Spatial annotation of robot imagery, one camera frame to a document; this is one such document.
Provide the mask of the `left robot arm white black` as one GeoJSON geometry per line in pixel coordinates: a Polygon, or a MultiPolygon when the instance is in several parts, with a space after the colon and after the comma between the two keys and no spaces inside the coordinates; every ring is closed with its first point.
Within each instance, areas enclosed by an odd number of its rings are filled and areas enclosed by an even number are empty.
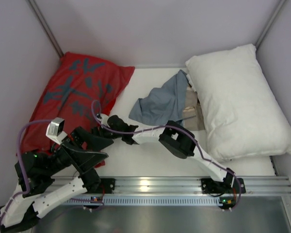
{"type": "Polygon", "coordinates": [[[69,199],[102,188],[95,166],[108,155],[102,150],[113,140],[77,127],[71,134],[47,127],[46,137],[58,148],[51,156],[28,151],[23,164],[16,164],[18,184],[5,206],[0,207],[0,232],[17,233],[35,226],[51,210],[69,199]],[[73,166],[79,175],[51,193],[45,193],[55,181],[52,176],[73,166]]]}

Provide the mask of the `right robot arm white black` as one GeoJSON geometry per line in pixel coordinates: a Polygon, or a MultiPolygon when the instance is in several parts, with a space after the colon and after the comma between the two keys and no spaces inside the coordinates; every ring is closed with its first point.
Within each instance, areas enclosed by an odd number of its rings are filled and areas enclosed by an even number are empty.
{"type": "Polygon", "coordinates": [[[195,139],[194,134],[181,127],[174,121],[166,125],[153,128],[141,128],[128,125],[118,116],[114,115],[101,121],[100,131],[109,138],[122,138],[129,145],[160,143],[172,155],[179,159],[192,158],[198,162],[202,170],[222,188],[232,188],[236,181],[235,173],[211,157],[195,139]]]}

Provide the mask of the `red pillowcase with grey print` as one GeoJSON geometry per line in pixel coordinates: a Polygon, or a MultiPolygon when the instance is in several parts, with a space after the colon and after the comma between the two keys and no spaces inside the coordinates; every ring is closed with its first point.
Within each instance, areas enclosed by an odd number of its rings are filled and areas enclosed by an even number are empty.
{"type": "Polygon", "coordinates": [[[132,66],[67,52],[32,113],[30,120],[37,123],[26,129],[16,150],[50,154],[54,143],[46,137],[47,123],[42,120],[63,118],[66,133],[78,126],[90,131],[97,125],[91,108],[109,115],[134,71],[132,66]]]}

